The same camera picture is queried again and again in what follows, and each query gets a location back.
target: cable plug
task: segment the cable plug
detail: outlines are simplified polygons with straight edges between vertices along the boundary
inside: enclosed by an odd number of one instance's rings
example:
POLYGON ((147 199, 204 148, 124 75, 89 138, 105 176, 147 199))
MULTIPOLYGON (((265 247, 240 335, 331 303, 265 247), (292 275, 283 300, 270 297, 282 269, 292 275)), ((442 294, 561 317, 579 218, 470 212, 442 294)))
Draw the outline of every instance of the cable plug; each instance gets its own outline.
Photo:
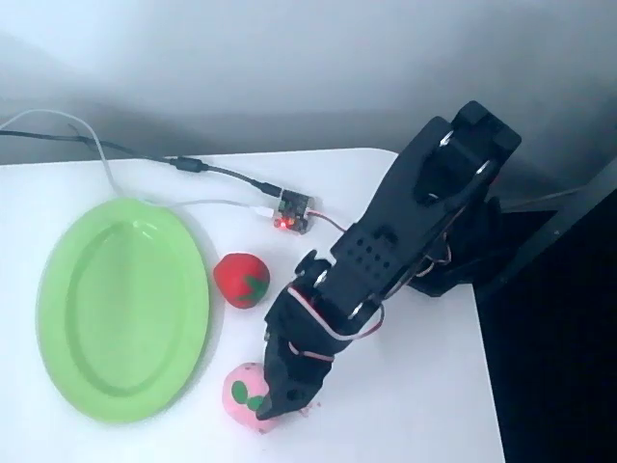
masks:
POLYGON ((282 188, 277 185, 273 185, 272 183, 268 183, 267 181, 258 181, 253 184, 255 188, 257 188, 261 193, 264 193, 268 196, 272 196, 274 198, 280 198, 282 193, 282 188))
POLYGON ((261 217, 272 219, 275 214, 275 210, 272 207, 266 207, 264 205, 252 205, 251 210, 261 217))
POLYGON ((210 166, 201 159, 195 157, 179 156, 169 160, 170 164, 175 166, 179 171, 193 172, 195 174, 199 172, 207 171, 210 166))

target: red strawberry toy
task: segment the red strawberry toy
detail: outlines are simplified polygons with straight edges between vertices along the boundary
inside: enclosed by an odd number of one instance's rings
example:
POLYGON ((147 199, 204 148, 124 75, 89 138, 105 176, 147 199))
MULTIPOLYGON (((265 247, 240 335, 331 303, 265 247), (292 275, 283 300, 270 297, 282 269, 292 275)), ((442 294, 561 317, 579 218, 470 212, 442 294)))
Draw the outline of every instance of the red strawberry toy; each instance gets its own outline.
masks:
POLYGON ((213 273, 223 297, 238 309, 254 307, 270 285, 268 267, 252 254, 227 254, 213 273))

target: pink toy fruit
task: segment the pink toy fruit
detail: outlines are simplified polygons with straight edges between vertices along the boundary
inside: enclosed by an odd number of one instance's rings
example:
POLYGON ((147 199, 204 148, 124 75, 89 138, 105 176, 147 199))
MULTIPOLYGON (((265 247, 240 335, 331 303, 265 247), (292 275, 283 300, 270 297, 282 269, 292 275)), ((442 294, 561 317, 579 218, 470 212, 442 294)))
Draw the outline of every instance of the pink toy fruit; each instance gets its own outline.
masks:
POLYGON ((265 434, 277 425, 277 420, 261 422, 255 412, 268 394, 263 379, 262 364, 242 364, 228 374, 223 383, 223 408, 240 424, 265 434))

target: green plate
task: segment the green plate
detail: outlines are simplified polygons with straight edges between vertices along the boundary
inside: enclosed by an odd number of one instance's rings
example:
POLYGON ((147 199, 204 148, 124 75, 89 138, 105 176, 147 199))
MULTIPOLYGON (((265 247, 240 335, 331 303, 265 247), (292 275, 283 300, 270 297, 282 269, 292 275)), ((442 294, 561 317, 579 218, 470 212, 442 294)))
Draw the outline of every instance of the green plate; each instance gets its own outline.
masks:
POLYGON ((40 353, 83 413, 132 422, 164 408, 200 357, 208 321, 200 252, 168 210, 115 200, 54 249, 39 294, 40 353))

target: white cable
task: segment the white cable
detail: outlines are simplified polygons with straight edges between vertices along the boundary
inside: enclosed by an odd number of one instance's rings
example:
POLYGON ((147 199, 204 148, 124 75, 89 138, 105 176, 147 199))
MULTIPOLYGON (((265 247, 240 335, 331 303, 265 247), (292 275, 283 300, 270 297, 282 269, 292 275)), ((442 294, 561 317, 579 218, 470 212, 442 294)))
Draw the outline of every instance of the white cable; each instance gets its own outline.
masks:
POLYGON ((90 132, 90 134, 93 136, 93 140, 94 140, 94 143, 96 144, 96 148, 98 149, 100 160, 103 162, 103 168, 105 169, 105 175, 107 176, 107 180, 109 181, 109 184, 111 185, 112 189, 118 196, 120 197, 126 196, 124 191, 120 188, 120 186, 116 183, 116 180, 114 179, 112 170, 109 167, 109 162, 107 161, 107 158, 105 157, 105 153, 103 152, 103 146, 100 145, 100 141, 98 140, 98 137, 96 136, 96 133, 94 132, 94 129, 90 127, 90 125, 86 121, 83 121, 76 116, 72 116, 69 113, 65 113, 63 111, 56 111, 55 109, 28 109, 26 111, 23 111, 17 114, 16 116, 13 116, 8 121, 1 124, 0 130, 4 130, 6 127, 11 125, 15 121, 23 118, 24 116, 27 116, 28 114, 33 114, 33 113, 46 113, 46 114, 55 114, 57 116, 63 116, 65 118, 76 121, 77 123, 81 123, 84 127, 86 127, 88 131, 90 132))
POLYGON ((432 262, 431 262, 431 264, 430 264, 428 267, 426 267, 426 268, 425 268, 424 270, 422 270, 421 272, 418 272, 418 273, 416 273, 416 274, 415 274, 416 278, 422 278, 424 275, 428 275, 428 273, 430 273, 430 271, 431 271, 431 270, 433 270, 433 268, 434 268, 434 267, 435 267, 435 262, 433 262, 433 261, 432 261, 432 262))
MULTIPOLYGON (((63 111, 57 111, 55 109, 28 109, 26 111, 23 111, 17 114, 16 116, 13 116, 5 123, 0 124, 0 130, 4 130, 6 127, 11 125, 12 123, 18 121, 24 116, 27 116, 28 114, 33 114, 33 113, 55 114, 57 116, 62 116, 64 118, 71 119, 72 121, 76 121, 77 123, 81 123, 84 127, 86 127, 88 131, 90 132, 90 134, 92 135, 94 143, 96 144, 96 148, 98 149, 98 155, 100 156, 100 160, 103 163, 103 168, 105 169, 105 175, 107 176, 107 180, 109 181, 109 184, 114 190, 114 193, 116 193, 121 198, 128 197, 126 192, 116 183, 116 180, 114 179, 114 174, 112 173, 112 170, 109 166, 109 161, 107 160, 107 157, 105 157, 105 153, 103 152, 103 146, 101 146, 100 141, 98 140, 98 136, 96 135, 96 132, 94 132, 94 129, 82 119, 79 119, 78 117, 73 116, 69 113, 65 113, 63 111)), ((227 205, 245 207, 247 209, 252 210, 257 215, 261 215, 264 217, 271 218, 274 216, 274 209, 272 209, 271 207, 244 204, 244 203, 239 203, 239 202, 230 201, 230 200, 194 200, 194 201, 185 201, 181 203, 166 204, 166 203, 161 203, 161 202, 155 202, 155 201, 148 200, 145 198, 135 198, 135 199, 143 203, 146 203, 146 204, 163 206, 163 207, 183 207, 183 206, 195 205, 195 204, 227 204, 227 205)))
POLYGON ((335 360, 334 355, 324 355, 316 352, 310 352, 309 350, 299 350, 291 342, 288 342, 287 345, 293 355, 302 355, 303 357, 309 357, 311 359, 321 360, 323 362, 333 362, 335 360))
POLYGON ((384 323, 384 318, 386 316, 386 311, 384 310, 384 306, 380 305, 379 306, 379 309, 381 311, 380 317, 379 317, 379 321, 375 323, 375 325, 373 325, 371 328, 364 331, 363 333, 356 333, 355 335, 344 336, 344 335, 340 335, 335 330, 333 330, 332 327, 326 322, 326 320, 324 320, 321 317, 321 315, 317 313, 317 311, 310 305, 309 301, 307 301, 302 296, 302 294, 300 294, 295 288, 288 286, 287 292, 289 293, 291 297, 293 297, 296 301, 298 301, 298 303, 308 312, 308 314, 312 316, 317 323, 319 323, 319 325, 324 329, 324 331, 328 333, 335 340, 346 341, 346 340, 359 340, 360 338, 365 338, 369 334, 377 331, 377 329, 384 323))
POLYGON ((518 209, 520 207, 524 207, 524 206, 528 206, 528 205, 533 205, 533 204, 537 204, 537 203, 543 203, 544 201, 550 201, 550 200, 556 200, 558 198, 561 198, 563 196, 568 196, 568 195, 574 195, 575 193, 578 193, 580 190, 582 190, 582 187, 579 188, 571 188, 569 190, 564 190, 564 191, 559 191, 557 193, 552 193, 550 195, 545 195, 545 196, 541 196, 540 198, 533 198, 530 200, 523 200, 523 201, 514 201, 514 202, 508 202, 508 201, 503 201, 503 205, 502 205, 502 209, 505 212, 509 212, 512 211, 514 209, 518 209))

